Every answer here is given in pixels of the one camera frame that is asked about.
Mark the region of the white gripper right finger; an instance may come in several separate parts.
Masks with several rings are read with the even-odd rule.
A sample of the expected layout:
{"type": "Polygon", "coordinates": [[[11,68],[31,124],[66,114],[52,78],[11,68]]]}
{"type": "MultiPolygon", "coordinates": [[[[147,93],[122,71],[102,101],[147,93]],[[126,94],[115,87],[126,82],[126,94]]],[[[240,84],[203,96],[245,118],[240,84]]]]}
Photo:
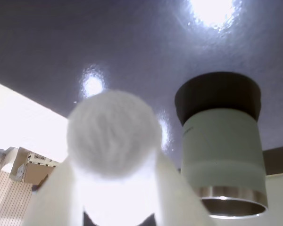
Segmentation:
{"type": "Polygon", "coordinates": [[[158,226],[213,226],[208,211],[172,161],[159,154],[156,163],[158,226]]]}

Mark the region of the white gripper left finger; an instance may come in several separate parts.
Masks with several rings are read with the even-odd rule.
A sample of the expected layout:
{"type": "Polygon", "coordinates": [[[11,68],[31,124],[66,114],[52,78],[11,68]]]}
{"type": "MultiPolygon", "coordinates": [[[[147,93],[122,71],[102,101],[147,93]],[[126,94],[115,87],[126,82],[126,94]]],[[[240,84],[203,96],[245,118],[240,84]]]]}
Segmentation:
{"type": "Polygon", "coordinates": [[[32,195],[24,226],[82,226],[83,204],[68,161],[58,165],[32,195]]]}

